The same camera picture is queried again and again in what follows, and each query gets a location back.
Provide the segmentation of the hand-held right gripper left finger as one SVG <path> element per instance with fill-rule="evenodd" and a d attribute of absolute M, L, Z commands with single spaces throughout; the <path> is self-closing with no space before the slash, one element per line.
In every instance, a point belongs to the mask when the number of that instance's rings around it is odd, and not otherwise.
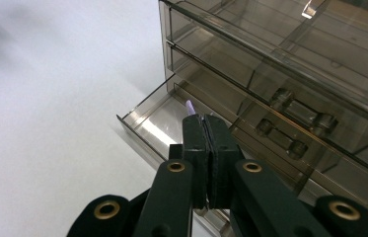
<path fill-rule="evenodd" d="M 192 165 L 192 203 L 194 208 L 206 207 L 208 148 L 199 115 L 183 120 L 183 158 Z"/>

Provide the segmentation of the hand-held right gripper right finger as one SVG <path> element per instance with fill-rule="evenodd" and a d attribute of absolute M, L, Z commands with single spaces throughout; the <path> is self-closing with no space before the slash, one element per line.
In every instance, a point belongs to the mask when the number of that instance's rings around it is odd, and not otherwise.
<path fill-rule="evenodd" d="M 242 159 L 240 147 L 221 118 L 207 115 L 204 125 L 210 149 L 207 185 L 209 208 L 229 209 L 234 191 L 232 170 Z"/>

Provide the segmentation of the purple star hair clip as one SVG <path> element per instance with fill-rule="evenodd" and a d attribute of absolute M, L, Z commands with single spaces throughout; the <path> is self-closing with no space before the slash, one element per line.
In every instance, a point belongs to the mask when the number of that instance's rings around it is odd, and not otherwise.
<path fill-rule="evenodd" d="M 198 112 L 195 110 L 195 108 L 194 108 L 194 106 L 193 106 L 193 104 L 192 104 L 191 100 L 187 100 L 187 101 L 185 102 L 185 107 L 186 107 L 186 111 L 187 111 L 187 113 L 188 113 L 190 116 L 199 115 L 201 118 L 203 118 L 203 114 L 200 114 L 200 113 L 198 113 Z"/>

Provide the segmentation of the smoky clear plastic drawer cabinet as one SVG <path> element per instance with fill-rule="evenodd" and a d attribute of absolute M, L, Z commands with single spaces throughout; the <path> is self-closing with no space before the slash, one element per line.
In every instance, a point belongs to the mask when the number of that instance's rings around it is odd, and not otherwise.
<path fill-rule="evenodd" d="M 165 59 L 302 200 L 368 208 L 368 0 L 159 0 Z"/>

